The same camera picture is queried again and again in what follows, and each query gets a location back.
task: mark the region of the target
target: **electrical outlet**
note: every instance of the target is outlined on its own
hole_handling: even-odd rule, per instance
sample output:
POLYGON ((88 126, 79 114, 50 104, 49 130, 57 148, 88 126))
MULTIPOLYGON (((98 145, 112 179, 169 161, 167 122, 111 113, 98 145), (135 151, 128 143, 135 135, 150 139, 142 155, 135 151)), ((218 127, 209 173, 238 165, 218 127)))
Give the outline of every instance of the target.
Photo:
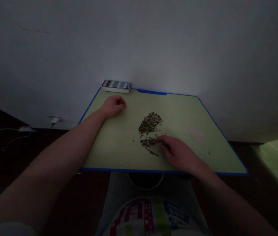
POLYGON ((63 121, 60 116, 47 116, 47 117, 52 123, 54 123, 55 121, 56 123, 60 123, 63 121))
POLYGON ((18 130, 19 132, 36 132, 36 130, 33 130, 30 126, 22 126, 18 130))

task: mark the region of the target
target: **green board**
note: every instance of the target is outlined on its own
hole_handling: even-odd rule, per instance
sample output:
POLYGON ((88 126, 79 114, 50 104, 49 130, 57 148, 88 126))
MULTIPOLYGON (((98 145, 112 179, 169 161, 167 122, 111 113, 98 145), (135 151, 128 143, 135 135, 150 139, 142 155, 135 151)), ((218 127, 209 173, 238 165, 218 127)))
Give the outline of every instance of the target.
POLYGON ((102 125, 82 170, 177 171, 163 155, 152 155, 140 144, 138 128, 151 112, 161 116, 160 131, 149 134, 182 139, 212 170, 221 174, 247 174, 236 153, 197 97, 98 92, 82 119, 101 107, 107 97, 121 95, 127 108, 102 125))

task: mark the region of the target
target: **person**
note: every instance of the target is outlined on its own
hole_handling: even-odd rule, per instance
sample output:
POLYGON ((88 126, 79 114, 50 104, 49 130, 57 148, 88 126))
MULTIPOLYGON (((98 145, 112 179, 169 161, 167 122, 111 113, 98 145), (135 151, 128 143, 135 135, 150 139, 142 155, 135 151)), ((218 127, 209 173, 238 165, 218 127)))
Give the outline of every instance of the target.
MULTIPOLYGON (((57 196, 82 166, 101 125, 125 108, 121 96, 108 97, 96 112, 31 162, 0 195, 0 235, 42 232, 57 196)), ((240 234, 278 235, 182 140, 168 136, 157 140, 166 144, 162 151, 169 163, 197 178, 215 208, 240 234)), ((140 192, 124 175, 111 174, 96 235, 211 235, 190 181, 165 175, 154 192, 140 192)))

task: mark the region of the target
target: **gray pants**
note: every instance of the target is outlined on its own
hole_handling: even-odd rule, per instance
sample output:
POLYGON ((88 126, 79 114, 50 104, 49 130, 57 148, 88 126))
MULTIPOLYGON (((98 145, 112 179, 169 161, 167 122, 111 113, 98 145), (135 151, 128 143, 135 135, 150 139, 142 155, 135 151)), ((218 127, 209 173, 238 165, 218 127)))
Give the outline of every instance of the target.
POLYGON ((206 220, 190 181, 179 179, 175 175, 165 174, 157 188, 150 191, 141 191, 131 184, 127 173, 113 172, 110 176, 109 188, 96 236, 105 231, 117 211, 124 204, 142 196, 163 196, 177 201, 186 212, 196 219, 202 230, 208 231, 206 220))

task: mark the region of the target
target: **cable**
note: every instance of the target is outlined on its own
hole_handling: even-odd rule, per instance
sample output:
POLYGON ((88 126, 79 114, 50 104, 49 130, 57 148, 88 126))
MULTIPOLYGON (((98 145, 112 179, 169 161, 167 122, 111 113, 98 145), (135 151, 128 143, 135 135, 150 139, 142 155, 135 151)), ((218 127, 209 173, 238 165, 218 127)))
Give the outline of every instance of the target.
POLYGON ((5 128, 5 129, 0 129, 0 130, 14 130, 14 131, 17 131, 19 129, 10 129, 10 128, 5 128))
POLYGON ((4 150, 4 149, 6 149, 6 148, 8 147, 8 145, 9 145, 10 143, 14 142, 15 140, 20 139, 20 138, 26 138, 26 137, 28 137, 28 136, 30 136, 30 135, 31 135, 31 132, 29 132, 29 134, 28 134, 28 135, 26 135, 26 136, 21 136, 21 137, 15 138, 15 139, 11 140, 10 142, 8 142, 8 143, 6 144, 6 146, 5 146, 5 147, 0 148, 0 150, 4 150))

